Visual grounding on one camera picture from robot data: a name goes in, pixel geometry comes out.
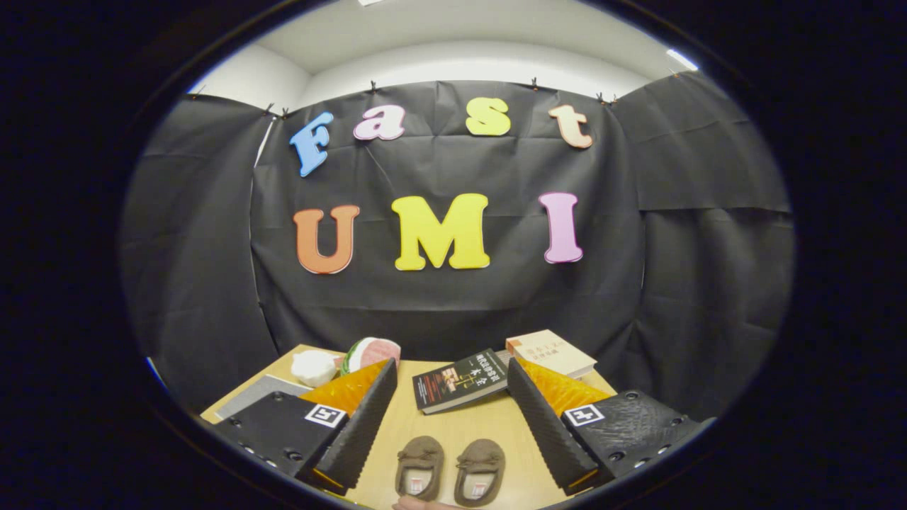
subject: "blue letter f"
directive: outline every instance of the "blue letter f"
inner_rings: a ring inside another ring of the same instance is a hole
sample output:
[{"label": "blue letter f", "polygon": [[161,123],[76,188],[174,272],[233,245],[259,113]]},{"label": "blue letter f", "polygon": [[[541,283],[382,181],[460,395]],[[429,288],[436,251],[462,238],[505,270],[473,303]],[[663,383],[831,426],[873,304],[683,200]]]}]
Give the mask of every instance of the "blue letter f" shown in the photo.
[{"label": "blue letter f", "polygon": [[327,159],[327,152],[319,151],[318,145],[327,147],[330,136],[327,134],[325,125],[330,124],[333,120],[334,115],[330,112],[322,112],[314,121],[308,123],[306,127],[294,134],[293,138],[289,139],[289,144],[296,146],[296,152],[302,162],[302,168],[299,169],[300,177],[309,175]]}]

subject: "black cloth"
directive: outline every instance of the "black cloth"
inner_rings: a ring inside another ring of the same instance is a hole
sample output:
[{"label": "black cloth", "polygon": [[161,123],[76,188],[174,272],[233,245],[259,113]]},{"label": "black cloth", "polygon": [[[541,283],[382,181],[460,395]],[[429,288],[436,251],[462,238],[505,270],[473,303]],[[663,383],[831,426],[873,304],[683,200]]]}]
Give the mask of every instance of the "black cloth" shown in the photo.
[{"label": "black cloth", "polygon": [[249,255],[252,165],[270,118],[179,102],[137,163],[120,232],[136,335],[168,389],[201,411],[277,358]]},{"label": "black cloth", "polygon": [[775,343],[794,275],[781,172],[740,107],[699,73],[621,97],[646,231],[645,277],[610,374],[702,420],[737,397]]},{"label": "black cloth", "polygon": [[[474,97],[498,97],[509,107],[504,136],[473,136],[465,125]],[[573,104],[594,139],[569,146],[548,111]],[[353,137],[362,114],[379,104],[406,110],[396,140]],[[324,111],[327,160],[300,178],[289,139]],[[632,167],[623,132],[608,107],[572,93],[513,83],[440,82],[382,88],[314,104],[275,125],[255,169],[252,252],[268,324],[281,352],[298,343],[347,350],[366,336],[390,338],[410,359],[465,358],[503,348],[505,338],[552,329],[595,355],[611,372],[620,339],[639,302],[643,238]],[[548,217],[538,197],[549,191],[579,197],[575,222],[583,259],[549,264]],[[454,197],[488,197],[483,240],[491,265],[455,270],[445,263],[400,271],[398,198],[426,199],[440,221]],[[330,210],[361,208],[349,266],[316,275],[297,261],[302,209],[325,213],[321,253],[336,246]]]},{"label": "black cloth", "polygon": [[[467,131],[474,97],[507,102],[507,134]],[[363,112],[381,104],[404,107],[403,136],[355,139]],[[561,104],[586,115],[590,148],[562,139],[548,115]],[[334,115],[327,160],[301,178],[289,139],[324,111]],[[774,344],[794,264],[784,184],[746,114],[700,74],[613,105],[514,83],[386,87],[276,119],[262,146],[270,118],[204,96],[182,102],[142,158],[127,207],[124,268],[140,337],[196,410],[300,343],[344,351],[377,336],[406,358],[458,359],[551,329],[595,357],[617,389],[704,419]],[[538,197],[551,191],[579,199],[576,263],[543,258]],[[441,221],[462,193],[488,197],[491,265],[397,270],[391,203],[422,196]],[[307,271],[293,215],[325,213],[318,248],[330,255],[329,214],[347,204],[361,210],[351,263]]]}]

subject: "white plush toy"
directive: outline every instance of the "white plush toy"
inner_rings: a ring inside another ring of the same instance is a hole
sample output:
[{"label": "white plush toy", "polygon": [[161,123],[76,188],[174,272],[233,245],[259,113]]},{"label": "white plush toy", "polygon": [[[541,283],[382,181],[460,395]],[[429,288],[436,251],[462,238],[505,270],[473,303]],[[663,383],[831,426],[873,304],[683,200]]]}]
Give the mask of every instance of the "white plush toy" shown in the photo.
[{"label": "white plush toy", "polygon": [[319,387],[334,378],[336,358],[339,357],[320,350],[306,350],[293,355],[293,366],[289,371],[302,384]]}]

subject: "yellow letter m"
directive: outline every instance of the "yellow letter m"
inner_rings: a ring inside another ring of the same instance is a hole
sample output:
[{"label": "yellow letter m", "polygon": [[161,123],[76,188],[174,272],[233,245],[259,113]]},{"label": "yellow letter m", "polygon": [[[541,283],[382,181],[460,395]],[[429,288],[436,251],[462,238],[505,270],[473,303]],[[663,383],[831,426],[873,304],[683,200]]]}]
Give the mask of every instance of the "yellow letter m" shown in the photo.
[{"label": "yellow letter m", "polygon": [[391,204],[400,215],[400,258],[394,265],[401,271],[418,271],[425,267],[419,255],[419,244],[436,268],[453,243],[451,267],[458,270],[486,268],[492,262],[482,243],[482,211],[488,198],[478,193],[458,195],[439,223],[428,202],[422,197],[404,197]]}]

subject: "foam letter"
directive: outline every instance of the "foam letter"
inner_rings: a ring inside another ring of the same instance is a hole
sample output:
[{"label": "foam letter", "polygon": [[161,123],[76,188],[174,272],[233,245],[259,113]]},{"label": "foam letter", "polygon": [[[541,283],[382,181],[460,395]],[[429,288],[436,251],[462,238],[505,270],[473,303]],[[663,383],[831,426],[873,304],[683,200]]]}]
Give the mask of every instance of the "foam letter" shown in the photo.
[{"label": "foam letter", "polygon": [[353,219],[359,215],[355,205],[341,205],[331,210],[337,225],[337,249],[334,255],[318,253],[318,223],[325,217],[320,209],[306,209],[293,215],[296,223],[296,255],[299,263],[315,274],[338,273],[353,259]]},{"label": "foam letter", "polygon": [[476,97],[466,104],[466,129],[472,134],[501,136],[510,130],[510,117],[505,115],[503,99]]},{"label": "foam letter", "polygon": [[585,149],[592,145],[592,137],[580,131],[580,123],[586,123],[586,116],[573,111],[569,104],[562,104],[548,111],[548,115],[558,120],[561,136],[574,147]]},{"label": "foam letter", "polygon": [[[383,113],[384,116],[377,117],[380,113]],[[404,115],[406,115],[406,110],[396,104],[370,108],[362,114],[362,118],[371,120],[359,123],[353,130],[353,136],[359,140],[374,140],[375,138],[393,140],[394,138],[399,138],[404,131]]]},{"label": "foam letter", "polygon": [[458,270],[486,268],[492,262],[482,245],[482,211],[488,198],[478,193],[458,195],[438,223],[428,202],[422,197],[403,197],[391,204],[400,215],[400,258],[394,265],[401,271],[418,271],[425,267],[419,255],[419,244],[436,268],[453,245],[451,267]]},{"label": "foam letter", "polygon": [[557,264],[582,259],[582,250],[576,245],[576,232],[573,228],[576,195],[545,193],[539,197],[539,201],[548,210],[548,232],[551,236],[550,247],[545,251],[545,261]]},{"label": "foam letter", "polygon": [[318,145],[327,147],[330,135],[327,134],[325,125],[330,124],[333,120],[334,115],[331,112],[322,112],[314,121],[308,123],[306,127],[294,134],[293,138],[289,139],[290,145],[296,145],[296,152],[302,162],[302,168],[299,169],[300,177],[309,175],[327,159],[327,152],[319,151]]}]

